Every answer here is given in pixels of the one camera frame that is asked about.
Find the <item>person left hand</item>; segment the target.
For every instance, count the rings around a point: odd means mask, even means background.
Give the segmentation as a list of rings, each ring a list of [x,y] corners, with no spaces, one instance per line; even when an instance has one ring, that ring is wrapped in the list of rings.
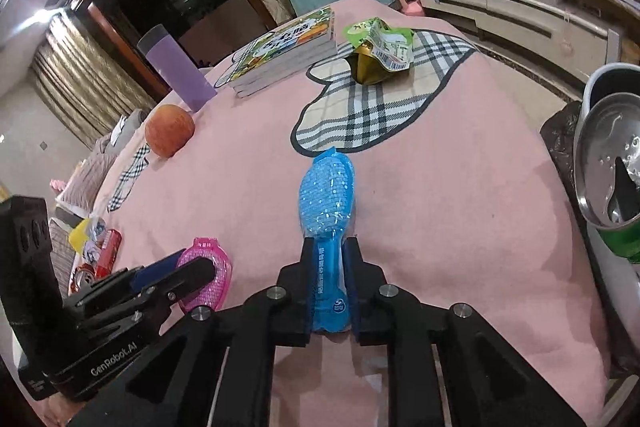
[[[85,405],[85,402],[72,401],[60,393],[51,395],[44,400],[44,425],[48,427],[66,427]]]

